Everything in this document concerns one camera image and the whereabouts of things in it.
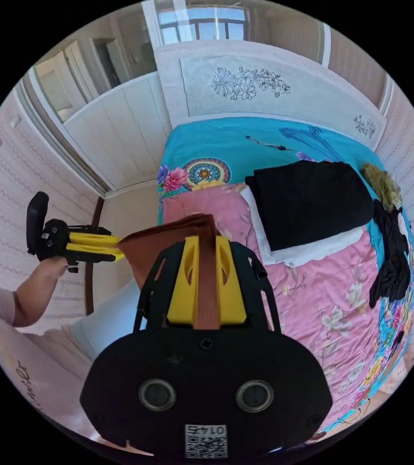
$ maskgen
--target blue bedsheet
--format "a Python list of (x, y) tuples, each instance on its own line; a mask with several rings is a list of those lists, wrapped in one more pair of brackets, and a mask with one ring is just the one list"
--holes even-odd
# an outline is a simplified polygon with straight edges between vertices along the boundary
[[(295, 163), (300, 159), (342, 161), (357, 172), (364, 163), (383, 169), (377, 155), (360, 142), (336, 132), (304, 123), (269, 118), (222, 118), (178, 126), (169, 136), (159, 172), (159, 223), (162, 199), (189, 191), (201, 182), (243, 183), (254, 169)], [(372, 198), (377, 198), (365, 182)], [(407, 216), (403, 212), (406, 225)], [(384, 260), (382, 235), (371, 220), (367, 224), (378, 267)], [(393, 318), (397, 308), (407, 316), (414, 308), (414, 237), (407, 227), (411, 252), (411, 286), (402, 301), (382, 299), (380, 340), (377, 358), (385, 357), (397, 333)], [(371, 395), (389, 373), (383, 372), (374, 383)]]

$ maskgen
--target mandala pattern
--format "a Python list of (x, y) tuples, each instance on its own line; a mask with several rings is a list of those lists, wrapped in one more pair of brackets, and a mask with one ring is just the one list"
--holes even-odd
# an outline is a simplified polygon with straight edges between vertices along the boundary
[(188, 179), (184, 187), (192, 190), (192, 187), (201, 181), (221, 181), (225, 184), (230, 179), (230, 169), (220, 160), (215, 158), (199, 158), (190, 161), (184, 166), (188, 172)]

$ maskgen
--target qr code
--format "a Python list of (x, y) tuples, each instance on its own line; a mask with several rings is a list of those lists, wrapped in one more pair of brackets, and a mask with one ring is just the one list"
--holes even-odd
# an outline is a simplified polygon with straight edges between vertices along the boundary
[(189, 459), (226, 458), (226, 436), (186, 436), (186, 457)]

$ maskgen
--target screw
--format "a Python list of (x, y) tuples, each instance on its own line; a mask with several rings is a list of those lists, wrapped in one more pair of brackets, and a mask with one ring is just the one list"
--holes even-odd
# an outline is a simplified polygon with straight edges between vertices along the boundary
[(203, 338), (201, 340), (201, 349), (210, 350), (213, 347), (213, 340), (208, 338)]

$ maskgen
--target floral engraving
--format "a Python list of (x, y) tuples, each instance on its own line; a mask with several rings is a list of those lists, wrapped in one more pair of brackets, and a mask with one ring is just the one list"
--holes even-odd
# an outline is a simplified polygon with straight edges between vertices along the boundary
[(275, 97), (291, 92), (280, 74), (275, 74), (267, 69), (260, 71), (244, 69), (239, 67), (237, 74), (231, 73), (226, 68), (217, 68), (212, 79), (212, 88), (217, 95), (230, 97), (231, 100), (251, 100), (257, 95), (257, 90), (266, 91), (270, 89)]
[(356, 124), (356, 130), (359, 131), (364, 136), (368, 136), (369, 139), (375, 134), (377, 127), (372, 120), (362, 121), (362, 115), (356, 116), (354, 118)]

